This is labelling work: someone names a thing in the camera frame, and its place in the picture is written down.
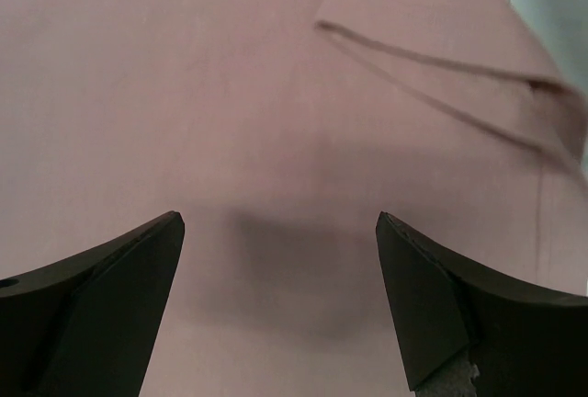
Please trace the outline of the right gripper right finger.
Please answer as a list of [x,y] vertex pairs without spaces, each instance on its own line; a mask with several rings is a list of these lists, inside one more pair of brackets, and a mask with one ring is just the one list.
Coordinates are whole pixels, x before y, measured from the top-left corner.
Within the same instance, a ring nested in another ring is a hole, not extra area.
[[584,396],[587,299],[509,277],[389,213],[379,261],[417,396]]

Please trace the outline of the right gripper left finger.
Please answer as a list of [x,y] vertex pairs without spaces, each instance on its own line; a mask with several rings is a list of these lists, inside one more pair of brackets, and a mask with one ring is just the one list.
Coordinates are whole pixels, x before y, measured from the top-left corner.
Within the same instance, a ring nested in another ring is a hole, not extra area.
[[181,215],[169,211],[107,243],[2,279],[2,395],[139,395],[184,236]]

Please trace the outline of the pink t shirt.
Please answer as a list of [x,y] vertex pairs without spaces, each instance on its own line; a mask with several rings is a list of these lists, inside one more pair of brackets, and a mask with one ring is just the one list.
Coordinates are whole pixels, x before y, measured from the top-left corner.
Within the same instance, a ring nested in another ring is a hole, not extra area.
[[169,210],[145,396],[405,396],[382,211],[582,294],[587,115],[506,0],[1,0],[1,272]]

